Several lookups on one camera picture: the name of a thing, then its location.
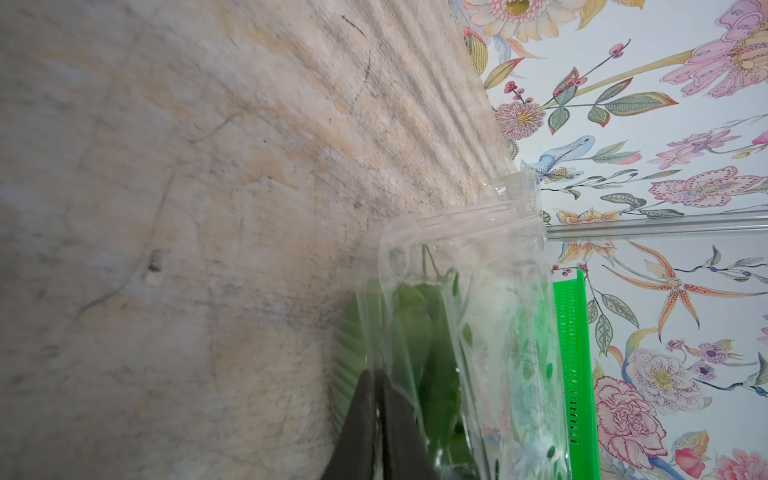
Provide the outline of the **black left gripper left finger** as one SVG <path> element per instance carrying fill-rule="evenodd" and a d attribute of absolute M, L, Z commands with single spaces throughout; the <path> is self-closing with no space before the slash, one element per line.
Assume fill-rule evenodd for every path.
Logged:
<path fill-rule="evenodd" d="M 373 479 L 377 425 L 376 377 L 368 369 L 359 376 L 338 442 L 321 479 Z"/>

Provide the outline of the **green peppers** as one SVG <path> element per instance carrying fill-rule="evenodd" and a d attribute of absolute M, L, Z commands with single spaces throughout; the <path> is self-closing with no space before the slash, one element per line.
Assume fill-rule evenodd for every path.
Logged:
<path fill-rule="evenodd" d="M 382 384 L 392 384 L 409 401 L 437 479 L 477 479 L 479 469 L 462 418 L 460 370 L 448 309 L 460 303 L 459 275 L 440 271 L 431 249 L 392 251 L 381 265 L 377 248 L 362 246 L 353 258 L 354 294 L 334 334 L 332 412 L 338 442 L 364 370 L 376 377 L 375 474 L 383 478 Z"/>

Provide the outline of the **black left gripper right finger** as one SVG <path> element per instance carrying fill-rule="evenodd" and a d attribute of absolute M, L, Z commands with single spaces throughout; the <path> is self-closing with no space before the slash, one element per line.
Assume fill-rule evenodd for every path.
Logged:
<path fill-rule="evenodd" d="M 382 384 L 383 478 L 437 479 L 408 399 L 389 376 Z"/>

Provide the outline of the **clear pepper container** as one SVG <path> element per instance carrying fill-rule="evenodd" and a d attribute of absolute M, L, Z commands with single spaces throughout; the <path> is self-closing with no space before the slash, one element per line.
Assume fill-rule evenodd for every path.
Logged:
<path fill-rule="evenodd" d="M 540 202 L 538 176 L 524 167 L 486 182 L 476 204 L 380 221 L 356 250 L 375 247 L 387 265 L 401 249 L 416 270 L 426 245 L 440 271 L 458 272 L 461 301 L 448 317 L 477 479 L 571 478 Z"/>

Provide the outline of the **green plastic mesh basket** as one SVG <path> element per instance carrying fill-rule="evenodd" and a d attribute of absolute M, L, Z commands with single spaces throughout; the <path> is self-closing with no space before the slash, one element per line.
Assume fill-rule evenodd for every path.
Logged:
<path fill-rule="evenodd" d="M 566 425 L 573 479 L 600 478 L 597 412 L 592 378 L 584 272 L 553 284 L 564 378 Z"/>

